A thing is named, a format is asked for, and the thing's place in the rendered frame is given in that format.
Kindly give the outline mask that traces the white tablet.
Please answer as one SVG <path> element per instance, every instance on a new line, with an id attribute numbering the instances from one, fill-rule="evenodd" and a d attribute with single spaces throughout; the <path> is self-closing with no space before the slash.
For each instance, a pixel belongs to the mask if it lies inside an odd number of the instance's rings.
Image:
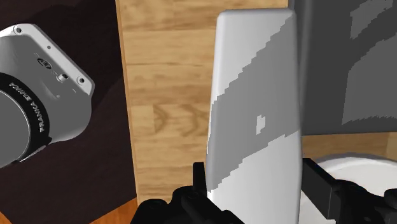
<path id="1" fill-rule="evenodd" d="M 214 46 L 207 195 L 244 224 L 298 224 L 299 107 L 294 12 L 221 12 Z"/>

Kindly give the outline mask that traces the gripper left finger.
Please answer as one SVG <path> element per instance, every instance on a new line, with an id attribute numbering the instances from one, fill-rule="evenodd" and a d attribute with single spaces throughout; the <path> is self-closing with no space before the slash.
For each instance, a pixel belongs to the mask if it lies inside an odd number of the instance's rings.
<path id="1" fill-rule="evenodd" d="M 130 224 L 244 224 L 207 198 L 204 163 L 195 162 L 192 168 L 192 185 L 175 189 L 169 203 L 163 199 L 140 203 Z"/>

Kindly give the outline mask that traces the white round bowl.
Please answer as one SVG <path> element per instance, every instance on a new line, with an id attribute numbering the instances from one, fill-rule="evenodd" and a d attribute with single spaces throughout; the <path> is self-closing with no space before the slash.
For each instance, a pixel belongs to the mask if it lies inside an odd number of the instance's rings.
<path id="1" fill-rule="evenodd" d="M 393 160 L 340 157 L 317 164 L 334 178 L 355 182 L 378 196 L 383 196 L 387 189 L 397 188 L 397 162 Z M 336 224 L 336 221 L 325 219 L 302 192 L 298 224 Z"/>

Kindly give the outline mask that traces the dark robot stand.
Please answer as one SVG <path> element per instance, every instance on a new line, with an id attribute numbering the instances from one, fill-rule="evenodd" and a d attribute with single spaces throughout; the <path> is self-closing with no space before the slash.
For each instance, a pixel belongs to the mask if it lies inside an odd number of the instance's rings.
<path id="1" fill-rule="evenodd" d="M 93 82 L 89 126 L 0 167 L 11 224 L 90 224 L 136 196 L 116 0 L 0 0 L 0 33 L 42 30 Z"/>

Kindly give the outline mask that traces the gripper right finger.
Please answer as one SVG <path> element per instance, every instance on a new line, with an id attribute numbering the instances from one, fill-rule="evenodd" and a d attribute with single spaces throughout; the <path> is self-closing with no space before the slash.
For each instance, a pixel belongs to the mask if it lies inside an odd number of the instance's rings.
<path id="1" fill-rule="evenodd" d="M 372 194 L 355 182 L 334 178 L 311 158 L 303 159 L 302 192 L 336 224 L 397 224 L 397 188 L 383 196 Z"/>

